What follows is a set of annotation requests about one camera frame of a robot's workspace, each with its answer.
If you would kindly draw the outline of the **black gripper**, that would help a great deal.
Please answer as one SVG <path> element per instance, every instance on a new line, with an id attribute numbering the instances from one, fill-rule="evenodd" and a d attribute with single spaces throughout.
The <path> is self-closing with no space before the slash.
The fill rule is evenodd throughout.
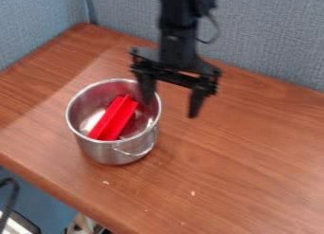
<path id="1" fill-rule="evenodd" d="M 214 95 L 217 90 L 217 80 L 221 76 L 221 70 L 200 57 L 185 67 L 166 65 L 160 60 L 160 52 L 153 47 L 133 47 L 130 49 L 133 56 L 132 72 L 136 74 L 138 89 L 142 102 L 149 105 L 156 93 L 156 82 L 168 83 L 192 89 L 189 97 L 188 117 L 194 118 L 198 115 L 206 95 Z"/>

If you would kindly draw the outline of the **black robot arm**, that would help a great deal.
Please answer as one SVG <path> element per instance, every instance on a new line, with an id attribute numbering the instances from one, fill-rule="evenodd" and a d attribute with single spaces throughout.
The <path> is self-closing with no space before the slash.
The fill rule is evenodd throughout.
<path id="1" fill-rule="evenodd" d="M 133 47 L 132 72 L 137 77 L 138 90 L 145 104 L 156 92 L 156 82 L 165 81 L 192 90 L 188 117 L 198 115 L 204 99 L 217 92 L 221 70 L 202 60 L 196 52 L 196 42 L 209 44 L 197 38 L 198 19 L 208 17 L 214 27 L 217 23 L 210 10 L 216 0 L 160 0 L 158 19 L 160 46 Z"/>

